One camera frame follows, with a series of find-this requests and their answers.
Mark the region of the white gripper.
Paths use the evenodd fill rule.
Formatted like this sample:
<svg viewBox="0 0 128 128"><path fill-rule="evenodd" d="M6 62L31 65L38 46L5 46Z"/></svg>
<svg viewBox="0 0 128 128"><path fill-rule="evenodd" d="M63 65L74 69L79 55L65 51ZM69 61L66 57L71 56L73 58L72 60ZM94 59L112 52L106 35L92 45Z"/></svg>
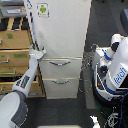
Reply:
<svg viewBox="0 0 128 128"><path fill-rule="evenodd" d="M47 51L45 48L40 52L40 51L34 50L33 45L29 46L29 56L31 58L35 58L37 61L40 61L42 56L44 56L46 53Z"/></svg>

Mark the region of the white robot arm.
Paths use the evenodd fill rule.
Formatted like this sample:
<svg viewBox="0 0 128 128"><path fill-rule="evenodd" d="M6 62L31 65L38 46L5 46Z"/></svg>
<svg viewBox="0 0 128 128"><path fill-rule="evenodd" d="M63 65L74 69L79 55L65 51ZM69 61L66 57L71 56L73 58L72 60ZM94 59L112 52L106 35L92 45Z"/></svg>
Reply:
<svg viewBox="0 0 128 128"><path fill-rule="evenodd" d="M28 70L14 82L12 91L0 101L0 128L20 128L25 122L28 112L25 100L35 78L38 63L45 54L46 49L39 51L32 47L29 48Z"/></svg>

